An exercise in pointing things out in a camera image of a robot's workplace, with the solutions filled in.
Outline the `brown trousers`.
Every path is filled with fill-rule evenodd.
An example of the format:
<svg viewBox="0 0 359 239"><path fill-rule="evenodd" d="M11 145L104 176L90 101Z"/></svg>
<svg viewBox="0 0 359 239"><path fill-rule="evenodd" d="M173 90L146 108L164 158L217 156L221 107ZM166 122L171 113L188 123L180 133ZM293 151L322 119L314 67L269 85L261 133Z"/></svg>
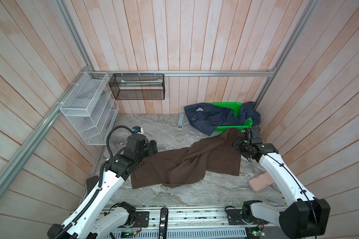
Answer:
<svg viewBox="0 0 359 239"><path fill-rule="evenodd" d="M133 189L162 184L170 188L202 180L207 171L238 176L241 154L233 143L246 133L229 128L220 135L204 138L191 147L167 150L146 157L132 173Z"/></svg>

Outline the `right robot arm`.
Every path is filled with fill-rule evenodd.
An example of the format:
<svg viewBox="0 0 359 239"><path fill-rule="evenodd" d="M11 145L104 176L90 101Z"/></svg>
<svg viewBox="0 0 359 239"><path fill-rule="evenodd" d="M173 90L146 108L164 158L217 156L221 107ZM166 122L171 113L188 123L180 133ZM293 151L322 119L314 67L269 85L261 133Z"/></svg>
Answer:
<svg viewBox="0 0 359 239"><path fill-rule="evenodd" d="M246 159L254 159L271 176L281 190L286 206L276 207L259 200L245 201L242 221L254 224L262 220L280 227L290 239L322 236L331 211L325 199L318 199L290 171L278 150L260 138L238 137L232 144Z"/></svg>

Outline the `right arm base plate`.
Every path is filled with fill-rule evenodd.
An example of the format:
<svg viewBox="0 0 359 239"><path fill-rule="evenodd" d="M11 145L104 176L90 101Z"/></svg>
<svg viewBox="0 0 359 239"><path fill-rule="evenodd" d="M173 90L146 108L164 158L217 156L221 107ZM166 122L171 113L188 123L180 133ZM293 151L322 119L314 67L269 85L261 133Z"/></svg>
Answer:
<svg viewBox="0 0 359 239"><path fill-rule="evenodd" d="M267 225L267 221L263 221L256 218L249 218L244 220L242 218L242 210L236 209L234 207L226 207L225 212L227 214L227 219L229 225L249 225L249 226L260 226L260 225Z"/></svg>

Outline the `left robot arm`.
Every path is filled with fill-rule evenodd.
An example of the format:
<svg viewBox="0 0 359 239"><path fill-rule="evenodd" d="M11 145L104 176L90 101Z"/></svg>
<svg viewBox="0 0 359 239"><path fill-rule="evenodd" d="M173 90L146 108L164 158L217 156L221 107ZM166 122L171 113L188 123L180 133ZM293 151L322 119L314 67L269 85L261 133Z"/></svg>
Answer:
<svg viewBox="0 0 359 239"><path fill-rule="evenodd" d="M102 164L97 184L80 206L61 225L51 226L47 232L48 238L102 239L117 227L133 223L135 207L125 202L102 219L98 219L98 216L143 159L157 152L154 140L148 140L140 132L131 134L126 146Z"/></svg>

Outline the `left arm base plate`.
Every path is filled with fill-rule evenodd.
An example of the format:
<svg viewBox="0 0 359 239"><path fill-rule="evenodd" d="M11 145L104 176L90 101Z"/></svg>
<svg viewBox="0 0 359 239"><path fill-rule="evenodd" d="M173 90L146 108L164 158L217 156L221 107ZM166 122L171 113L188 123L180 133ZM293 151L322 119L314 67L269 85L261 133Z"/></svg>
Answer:
<svg viewBox="0 0 359 239"><path fill-rule="evenodd" d="M114 212L112 215L116 216L116 228L147 228L149 225L150 213L148 211L132 211L132 212Z"/></svg>

